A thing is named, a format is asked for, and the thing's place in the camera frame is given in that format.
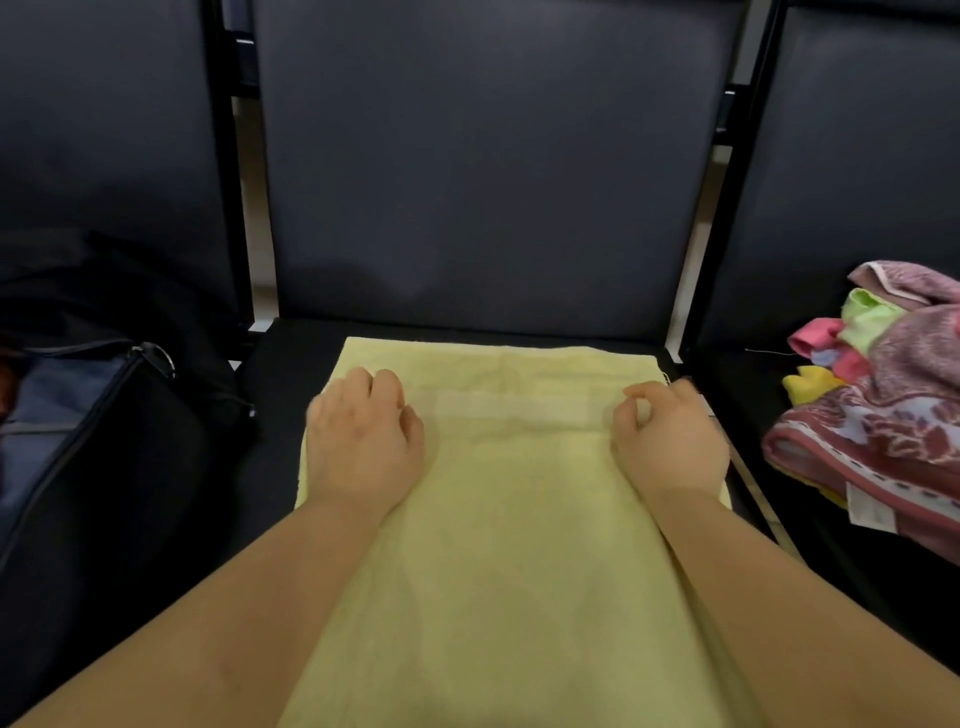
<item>hand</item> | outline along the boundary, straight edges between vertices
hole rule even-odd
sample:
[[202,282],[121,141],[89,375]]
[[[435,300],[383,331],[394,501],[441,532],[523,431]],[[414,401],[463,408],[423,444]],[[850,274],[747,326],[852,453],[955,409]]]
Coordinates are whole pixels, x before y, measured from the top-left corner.
[[[667,387],[648,381],[627,387],[613,412],[613,449],[620,469],[645,499],[687,489],[718,497],[730,448],[685,379]],[[650,402],[650,421],[636,421],[636,400]]]
[[306,419],[307,502],[346,503],[379,526],[423,476],[423,422],[393,372],[334,379]]

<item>black bag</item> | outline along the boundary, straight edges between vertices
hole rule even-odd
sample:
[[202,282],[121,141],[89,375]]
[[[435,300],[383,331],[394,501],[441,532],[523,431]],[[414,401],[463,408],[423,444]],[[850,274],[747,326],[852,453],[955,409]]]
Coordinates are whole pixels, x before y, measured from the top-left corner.
[[235,324],[125,247],[0,234],[0,724],[203,578],[228,526],[252,415],[218,351]]

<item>label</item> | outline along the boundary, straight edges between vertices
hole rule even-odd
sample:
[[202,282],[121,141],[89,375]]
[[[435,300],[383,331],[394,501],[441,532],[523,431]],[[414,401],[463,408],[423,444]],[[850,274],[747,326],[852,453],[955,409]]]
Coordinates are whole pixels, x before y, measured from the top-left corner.
[[897,533],[897,512],[851,483],[847,483],[847,509],[853,525]]

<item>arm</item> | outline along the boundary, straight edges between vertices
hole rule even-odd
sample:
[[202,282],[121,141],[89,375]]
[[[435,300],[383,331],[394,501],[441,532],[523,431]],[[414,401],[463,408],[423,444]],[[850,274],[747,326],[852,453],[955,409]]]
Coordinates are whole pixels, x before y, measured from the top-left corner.
[[727,445],[685,381],[627,390],[626,475],[778,728],[960,725],[960,679],[791,559],[717,500]]
[[364,370],[307,413],[311,498],[17,728],[276,725],[377,528],[420,479],[422,423]]

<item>chair backrest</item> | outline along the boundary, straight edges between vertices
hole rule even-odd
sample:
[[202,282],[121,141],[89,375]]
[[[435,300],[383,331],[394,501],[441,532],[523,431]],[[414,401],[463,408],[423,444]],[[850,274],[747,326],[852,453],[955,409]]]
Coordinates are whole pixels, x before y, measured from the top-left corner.
[[785,351],[867,260],[960,278],[960,2],[779,8],[684,349]]
[[233,119],[206,0],[3,0],[0,231],[135,241],[251,318]]
[[741,12],[258,3],[280,314],[662,343]]

